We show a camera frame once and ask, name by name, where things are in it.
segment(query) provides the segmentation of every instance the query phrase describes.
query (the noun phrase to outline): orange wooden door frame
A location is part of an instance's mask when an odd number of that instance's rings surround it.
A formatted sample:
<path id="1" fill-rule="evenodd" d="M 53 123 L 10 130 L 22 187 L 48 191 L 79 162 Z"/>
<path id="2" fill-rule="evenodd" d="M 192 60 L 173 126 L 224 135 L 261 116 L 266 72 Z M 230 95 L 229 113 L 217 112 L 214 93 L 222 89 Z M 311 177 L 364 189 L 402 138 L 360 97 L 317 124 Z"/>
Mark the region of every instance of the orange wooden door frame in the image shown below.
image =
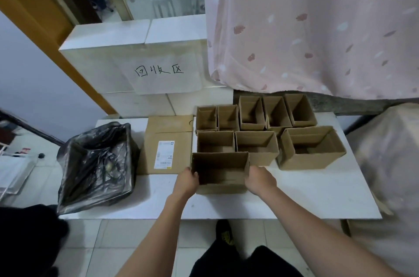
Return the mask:
<path id="1" fill-rule="evenodd" d="M 55 0 L 0 0 L 0 10 L 107 114 L 117 113 L 58 51 L 74 26 Z"/>

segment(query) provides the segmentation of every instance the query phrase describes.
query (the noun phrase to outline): person's left hand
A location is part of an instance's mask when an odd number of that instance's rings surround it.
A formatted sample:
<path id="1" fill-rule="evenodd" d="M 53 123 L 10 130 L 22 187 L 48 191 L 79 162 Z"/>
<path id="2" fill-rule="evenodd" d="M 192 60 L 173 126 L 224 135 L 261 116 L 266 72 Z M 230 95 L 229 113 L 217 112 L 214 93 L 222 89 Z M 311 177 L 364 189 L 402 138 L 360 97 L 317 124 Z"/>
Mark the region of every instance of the person's left hand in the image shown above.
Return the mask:
<path id="1" fill-rule="evenodd" d="M 186 201 L 196 193 L 199 185 L 199 176 L 195 172 L 192 174 L 191 169 L 186 167 L 176 178 L 173 195 L 178 196 Z"/>

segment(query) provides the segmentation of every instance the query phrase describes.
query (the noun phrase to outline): forearm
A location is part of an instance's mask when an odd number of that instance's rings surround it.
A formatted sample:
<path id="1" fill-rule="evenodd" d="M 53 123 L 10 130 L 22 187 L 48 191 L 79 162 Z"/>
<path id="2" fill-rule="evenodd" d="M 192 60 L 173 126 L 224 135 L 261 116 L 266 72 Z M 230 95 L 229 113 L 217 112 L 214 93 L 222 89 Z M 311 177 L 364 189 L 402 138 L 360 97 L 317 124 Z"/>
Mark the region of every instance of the forearm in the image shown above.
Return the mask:
<path id="1" fill-rule="evenodd" d="M 261 194 L 316 276 L 400 276 L 374 254 L 328 226 L 278 188 Z"/>
<path id="2" fill-rule="evenodd" d="M 182 197 L 169 195 L 160 216 L 117 277 L 171 276 L 186 201 Z"/>

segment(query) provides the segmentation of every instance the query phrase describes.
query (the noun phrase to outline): small cardboard box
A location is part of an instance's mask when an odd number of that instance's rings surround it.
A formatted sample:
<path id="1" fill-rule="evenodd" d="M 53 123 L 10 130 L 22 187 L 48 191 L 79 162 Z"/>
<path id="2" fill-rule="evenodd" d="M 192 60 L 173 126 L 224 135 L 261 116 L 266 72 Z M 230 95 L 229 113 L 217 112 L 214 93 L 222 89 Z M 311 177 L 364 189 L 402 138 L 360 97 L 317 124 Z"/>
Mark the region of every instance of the small cardboard box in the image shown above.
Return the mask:
<path id="1" fill-rule="evenodd" d="M 149 117 L 137 174 L 178 174 L 189 167 L 193 121 L 192 115 Z"/>
<path id="2" fill-rule="evenodd" d="M 266 166 L 279 155 L 275 131 L 237 131 L 238 152 L 249 152 L 250 165 Z"/>
<path id="3" fill-rule="evenodd" d="M 217 108 L 218 130 L 239 131 L 237 105 L 219 105 Z"/>
<path id="4" fill-rule="evenodd" d="M 284 98 L 293 127 L 317 125 L 316 116 L 305 94 L 285 94 Z"/>
<path id="5" fill-rule="evenodd" d="M 282 96 L 264 96 L 262 103 L 267 130 L 273 130 L 276 135 L 281 135 L 285 128 L 292 127 Z"/>
<path id="6" fill-rule="evenodd" d="M 197 194 L 244 193 L 249 153 L 192 153 L 192 172 L 199 174 Z"/>
<path id="7" fill-rule="evenodd" d="M 240 130 L 263 130 L 265 128 L 265 115 L 259 96 L 240 96 L 238 107 Z"/>
<path id="8" fill-rule="evenodd" d="M 281 170 L 324 169 L 346 154 L 332 126 L 285 129 L 280 148 L 277 161 Z"/>
<path id="9" fill-rule="evenodd" d="M 217 106 L 198 107 L 196 109 L 195 132 L 217 130 Z"/>
<path id="10" fill-rule="evenodd" d="M 199 153 L 233 153 L 235 140 L 233 131 L 200 131 L 198 132 L 197 152 Z"/>

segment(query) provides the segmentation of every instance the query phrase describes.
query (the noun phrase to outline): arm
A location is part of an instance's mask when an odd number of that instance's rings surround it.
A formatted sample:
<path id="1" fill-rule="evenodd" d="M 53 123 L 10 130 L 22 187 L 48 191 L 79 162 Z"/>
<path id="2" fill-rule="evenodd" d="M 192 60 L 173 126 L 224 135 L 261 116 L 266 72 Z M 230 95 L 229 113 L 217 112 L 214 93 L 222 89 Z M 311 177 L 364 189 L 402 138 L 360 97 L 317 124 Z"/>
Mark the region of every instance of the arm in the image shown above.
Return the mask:
<path id="1" fill-rule="evenodd" d="M 265 168 L 250 167 L 246 186 L 273 211 L 316 276 L 401 276 L 348 236 L 291 200 Z"/>
<path id="2" fill-rule="evenodd" d="M 171 276 L 182 211 L 198 184 L 198 174 L 189 168 L 178 175 L 160 216 L 116 277 Z"/>

